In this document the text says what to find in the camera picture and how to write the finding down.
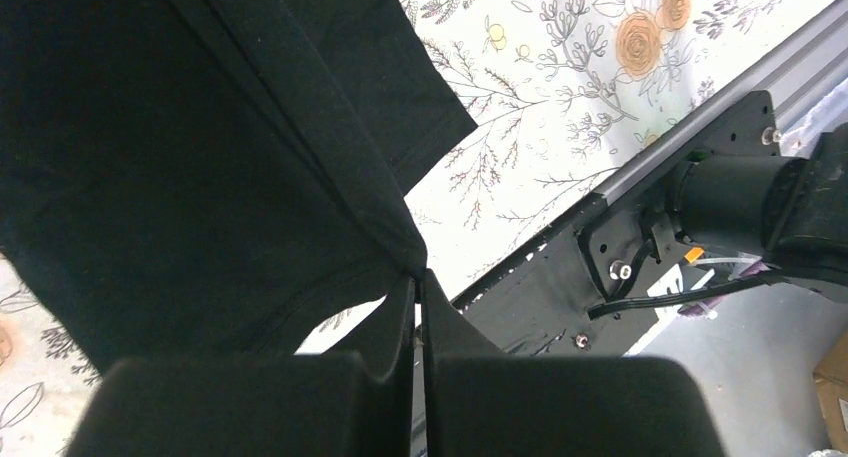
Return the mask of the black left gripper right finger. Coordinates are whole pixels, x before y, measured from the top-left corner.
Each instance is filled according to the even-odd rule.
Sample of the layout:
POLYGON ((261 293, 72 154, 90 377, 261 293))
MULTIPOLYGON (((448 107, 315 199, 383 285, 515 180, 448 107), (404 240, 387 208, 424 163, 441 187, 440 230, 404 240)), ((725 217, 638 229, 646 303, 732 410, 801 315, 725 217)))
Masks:
POLYGON ((518 356, 420 284, 431 456, 721 456, 700 389, 654 357, 518 356))

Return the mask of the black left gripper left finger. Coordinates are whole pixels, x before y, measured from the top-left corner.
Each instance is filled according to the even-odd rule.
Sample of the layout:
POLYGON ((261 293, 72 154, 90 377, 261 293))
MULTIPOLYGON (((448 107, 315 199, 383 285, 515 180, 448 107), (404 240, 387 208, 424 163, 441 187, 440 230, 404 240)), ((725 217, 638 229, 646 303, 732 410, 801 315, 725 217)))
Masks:
POLYGON ((415 281, 319 355, 126 359, 71 456, 406 456, 415 281))

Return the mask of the black underwear beige waistband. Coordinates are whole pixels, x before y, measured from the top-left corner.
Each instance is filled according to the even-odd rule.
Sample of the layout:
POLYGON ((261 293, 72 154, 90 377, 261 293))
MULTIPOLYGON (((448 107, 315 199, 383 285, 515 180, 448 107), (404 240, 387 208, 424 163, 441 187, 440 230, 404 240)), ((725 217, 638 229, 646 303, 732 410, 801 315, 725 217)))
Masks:
POLYGON ((421 274, 405 194, 475 127, 398 0, 1 0, 1 249, 99 371, 421 274))

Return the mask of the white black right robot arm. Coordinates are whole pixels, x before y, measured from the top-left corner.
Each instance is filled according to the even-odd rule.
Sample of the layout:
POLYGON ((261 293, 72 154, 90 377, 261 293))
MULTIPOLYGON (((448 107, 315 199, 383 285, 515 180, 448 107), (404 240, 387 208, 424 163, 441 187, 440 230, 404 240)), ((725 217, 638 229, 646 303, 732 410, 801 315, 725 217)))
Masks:
POLYGON ((679 164, 666 207, 678 241, 760 257, 765 270, 686 295, 687 301, 790 284, 847 301, 847 127, 807 157, 710 155, 679 164))

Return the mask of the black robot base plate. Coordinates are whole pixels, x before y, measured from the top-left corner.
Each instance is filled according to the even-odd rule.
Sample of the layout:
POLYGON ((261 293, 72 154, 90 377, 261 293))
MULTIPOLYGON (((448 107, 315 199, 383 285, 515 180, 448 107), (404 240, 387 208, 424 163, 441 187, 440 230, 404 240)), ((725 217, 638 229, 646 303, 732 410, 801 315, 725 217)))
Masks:
POLYGON ((454 302, 476 329, 514 355, 621 355, 658 321, 653 310, 630 310, 596 320, 589 308, 613 297, 615 265, 628 264, 630 296, 676 265, 688 246, 675 238, 665 199, 677 165, 710 155, 775 156, 761 142, 775 124, 771 96, 752 91, 695 137, 693 148, 664 174, 613 203, 587 194, 543 228, 454 302))

